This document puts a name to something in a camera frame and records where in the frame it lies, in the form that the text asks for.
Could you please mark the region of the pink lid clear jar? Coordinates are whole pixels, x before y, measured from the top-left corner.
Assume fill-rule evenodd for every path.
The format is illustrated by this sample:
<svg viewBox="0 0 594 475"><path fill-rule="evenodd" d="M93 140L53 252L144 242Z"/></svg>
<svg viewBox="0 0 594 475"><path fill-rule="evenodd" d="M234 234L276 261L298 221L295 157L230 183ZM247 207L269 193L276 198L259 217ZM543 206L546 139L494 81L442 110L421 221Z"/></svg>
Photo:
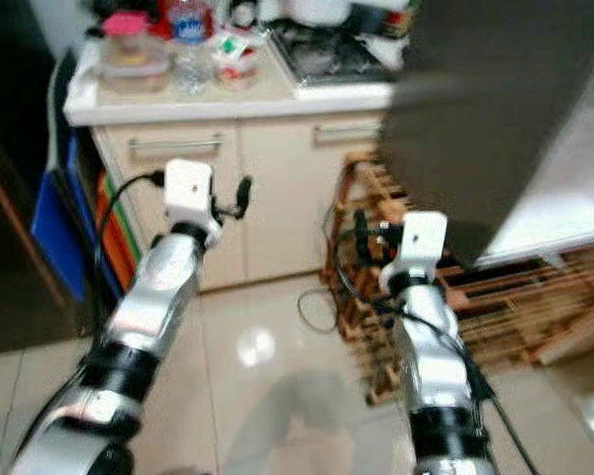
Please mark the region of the pink lid clear jar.
<svg viewBox="0 0 594 475"><path fill-rule="evenodd" d="M101 24L104 57L112 66L143 66L148 54L148 17L139 12L117 12Z"/></svg>

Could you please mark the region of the dark grey fridge door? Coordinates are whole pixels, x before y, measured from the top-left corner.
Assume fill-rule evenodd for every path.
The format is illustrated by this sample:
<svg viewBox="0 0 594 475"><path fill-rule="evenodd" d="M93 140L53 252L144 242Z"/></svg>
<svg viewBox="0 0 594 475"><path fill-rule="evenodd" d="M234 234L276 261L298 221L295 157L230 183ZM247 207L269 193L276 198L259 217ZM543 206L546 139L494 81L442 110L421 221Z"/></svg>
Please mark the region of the dark grey fridge door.
<svg viewBox="0 0 594 475"><path fill-rule="evenodd" d="M594 243L594 0L421 0L382 155L459 265Z"/></svg>

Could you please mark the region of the beige cabinet white counter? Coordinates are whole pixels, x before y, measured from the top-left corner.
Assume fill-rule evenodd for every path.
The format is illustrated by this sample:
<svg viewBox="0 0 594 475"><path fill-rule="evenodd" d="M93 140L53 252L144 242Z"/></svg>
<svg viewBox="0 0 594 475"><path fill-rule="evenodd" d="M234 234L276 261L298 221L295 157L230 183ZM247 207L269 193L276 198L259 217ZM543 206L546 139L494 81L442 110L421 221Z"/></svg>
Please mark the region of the beige cabinet white counter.
<svg viewBox="0 0 594 475"><path fill-rule="evenodd" d="M383 123L388 83L300 89L277 51L266 47L253 87L229 91L211 85L185 98L174 86L120 94L99 82L101 46L81 47L63 114L92 132L108 175L120 184L160 170L172 158L214 167L220 202L231 204L240 178L253 177L242 222L229 222L208 253L203 289L319 270L326 252L324 219L349 152L369 152L375 141L315 142L316 124ZM196 141L221 135L216 153L132 155L129 139Z"/></svg>

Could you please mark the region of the white green milk carton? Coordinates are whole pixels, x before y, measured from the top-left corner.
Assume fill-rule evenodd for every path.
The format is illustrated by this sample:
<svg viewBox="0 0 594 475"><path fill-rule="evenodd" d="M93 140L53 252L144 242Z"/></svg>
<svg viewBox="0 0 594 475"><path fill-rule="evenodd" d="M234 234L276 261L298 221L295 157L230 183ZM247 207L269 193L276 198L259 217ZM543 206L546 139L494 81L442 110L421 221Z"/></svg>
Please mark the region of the white green milk carton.
<svg viewBox="0 0 594 475"><path fill-rule="evenodd" d="M208 45L217 85L229 91L243 91L255 85L264 49L261 36L222 31Z"/></svg>

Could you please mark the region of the orange board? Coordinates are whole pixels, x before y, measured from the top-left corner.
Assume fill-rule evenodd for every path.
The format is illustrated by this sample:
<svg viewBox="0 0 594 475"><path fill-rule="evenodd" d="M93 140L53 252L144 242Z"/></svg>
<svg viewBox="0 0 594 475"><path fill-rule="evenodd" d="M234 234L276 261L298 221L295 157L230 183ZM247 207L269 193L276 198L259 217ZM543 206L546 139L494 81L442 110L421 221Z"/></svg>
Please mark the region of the orange board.
<svg viewBox="0 0 594 475"><path fill-rule="evenodd" d="M98 204L95 207L95 218L101 221L104 207L110 203L113 191L110 178L106 172L101 172L95 185ZM120 226L120 219L115 213L110 214L110 223L104 227L102 235L102 253L99 267L104 272L104 280L110 285L113 293L122 294L129 289L130 281L134 277L135 263L126 234Z"/></svg>

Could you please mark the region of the clear plastic food container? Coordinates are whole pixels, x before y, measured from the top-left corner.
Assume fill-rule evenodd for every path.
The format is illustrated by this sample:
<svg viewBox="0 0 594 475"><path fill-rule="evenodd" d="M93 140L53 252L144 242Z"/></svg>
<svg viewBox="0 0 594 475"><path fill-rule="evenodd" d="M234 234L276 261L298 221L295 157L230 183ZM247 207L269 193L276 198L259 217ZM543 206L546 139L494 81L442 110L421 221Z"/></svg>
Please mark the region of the clear plastic food container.
<svg viewBox="0 0 594 475"><path fill-rule="evenodd" d="M108 38L101 46L99 78L113 92L158 92L170 76L170 54L156 38Z"/></svg>

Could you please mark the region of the black gas stove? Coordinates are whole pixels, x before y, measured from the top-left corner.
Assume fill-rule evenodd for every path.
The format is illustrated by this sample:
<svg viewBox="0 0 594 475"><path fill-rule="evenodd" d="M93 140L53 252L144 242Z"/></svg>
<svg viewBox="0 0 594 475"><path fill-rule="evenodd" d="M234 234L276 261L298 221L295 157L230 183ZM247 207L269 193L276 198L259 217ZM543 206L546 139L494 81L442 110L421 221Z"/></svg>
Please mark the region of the black gas stove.
<svg viewBox="0 0 594 475"><path fill-rule="evenodd" d="M362 40L338 28L307 27L280 19L264 31L300 87L392 83L395 72Z"/></svg>

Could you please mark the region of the wooden bottle rack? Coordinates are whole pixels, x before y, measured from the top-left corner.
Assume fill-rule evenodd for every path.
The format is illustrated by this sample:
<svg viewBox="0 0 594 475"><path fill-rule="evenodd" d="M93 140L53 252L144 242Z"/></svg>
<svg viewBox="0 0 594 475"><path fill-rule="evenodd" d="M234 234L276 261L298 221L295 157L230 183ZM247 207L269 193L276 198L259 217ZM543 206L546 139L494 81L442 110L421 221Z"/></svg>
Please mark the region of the wooden bottle rack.
<svg viewBox="0 0 594 475"><path fill-rule="evenodd" d="M351 225L351 212L398 222L411 210L409 195L398 186L374 152L349 152L335 186L332 231ZM335 330L350 344L365 385L369 406L393 399L401 386L392 333L386 314L356 303L344 290L332 259L320 272L335 298ZM357 263L344 250L348 280L369 299L383 298L379 265ZM449 253L438 263L437 281L455 310L460 336L487 374L515 366L550 365L594 349L594 243L563 250L553 261L528 257L506 265L464 270Z"/></svg>

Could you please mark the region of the blue cap water bottle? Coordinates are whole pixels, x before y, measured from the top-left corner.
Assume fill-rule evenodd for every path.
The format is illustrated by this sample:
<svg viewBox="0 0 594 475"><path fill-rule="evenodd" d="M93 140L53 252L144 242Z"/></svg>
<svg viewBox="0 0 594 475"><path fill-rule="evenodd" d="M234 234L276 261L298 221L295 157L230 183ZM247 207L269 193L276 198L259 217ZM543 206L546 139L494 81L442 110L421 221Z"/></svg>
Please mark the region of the blue cap water bottle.
<svg viewBox="0 0 594 475"><path fill-rule="evenodd" d="M180 0L174 6L173 53L174 82L185 96L201 94L211 76L206 44L214 36L214 4L210 0Z"/></svg>

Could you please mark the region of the blue board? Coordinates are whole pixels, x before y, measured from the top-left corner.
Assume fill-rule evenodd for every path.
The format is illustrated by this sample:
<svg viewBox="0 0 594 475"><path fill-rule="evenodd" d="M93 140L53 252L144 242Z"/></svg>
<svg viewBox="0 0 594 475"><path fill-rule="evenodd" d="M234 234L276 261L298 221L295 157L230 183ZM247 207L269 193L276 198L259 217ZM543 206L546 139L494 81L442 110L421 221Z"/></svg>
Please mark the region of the blue board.
<svg viewBox="0 0 594 475"><path fill-rule="evenodd" d="M87 300L87 256L81 244L81 231L74 221L78 216L72 203L65 203L62 170L47 171L41 177L38 199L30 230L49 266L66 286L76 303Z"/></svg>

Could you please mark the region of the red kitchen appliance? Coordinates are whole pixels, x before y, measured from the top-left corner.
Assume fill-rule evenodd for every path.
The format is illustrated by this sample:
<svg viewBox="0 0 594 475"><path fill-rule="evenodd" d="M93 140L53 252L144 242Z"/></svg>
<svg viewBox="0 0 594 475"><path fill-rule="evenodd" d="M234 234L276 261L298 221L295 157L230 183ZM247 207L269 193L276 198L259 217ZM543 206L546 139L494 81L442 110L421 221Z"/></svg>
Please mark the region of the red kitchen appliance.
<svg viewBox="0 0 594 475"><path fill-rule="evenodd" d="M173 37L173 13L174 6L179 4L180 0L157 0L158 15L156 26L153 30L163 38Z"/></svg>

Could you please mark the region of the white pot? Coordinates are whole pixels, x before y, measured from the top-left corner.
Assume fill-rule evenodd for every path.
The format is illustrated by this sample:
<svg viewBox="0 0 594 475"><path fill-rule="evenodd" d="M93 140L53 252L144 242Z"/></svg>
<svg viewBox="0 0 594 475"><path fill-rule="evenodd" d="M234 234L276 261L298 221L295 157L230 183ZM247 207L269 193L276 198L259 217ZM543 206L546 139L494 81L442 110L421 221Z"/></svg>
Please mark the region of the white pot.
<svg viewBox="0 0 594 475"><path fill-rule="evenodd" d="M284 17L312 28L341 26L350 13L350 0L279 0Z"/></svg>

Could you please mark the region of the black tall appliance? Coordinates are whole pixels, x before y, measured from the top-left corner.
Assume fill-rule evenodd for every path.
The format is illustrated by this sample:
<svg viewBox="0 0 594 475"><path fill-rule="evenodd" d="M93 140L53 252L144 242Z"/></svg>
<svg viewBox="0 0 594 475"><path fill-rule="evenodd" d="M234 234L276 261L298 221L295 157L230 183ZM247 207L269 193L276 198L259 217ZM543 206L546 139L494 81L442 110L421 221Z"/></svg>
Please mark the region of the black tall appliance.
<svg viewBox="0 0 594 475"><path fill-rule="evenodd" d="M56 57L32 0L0 0L0 353L81 336L84 303L30 230L44 173L56 170Z"/></svg>

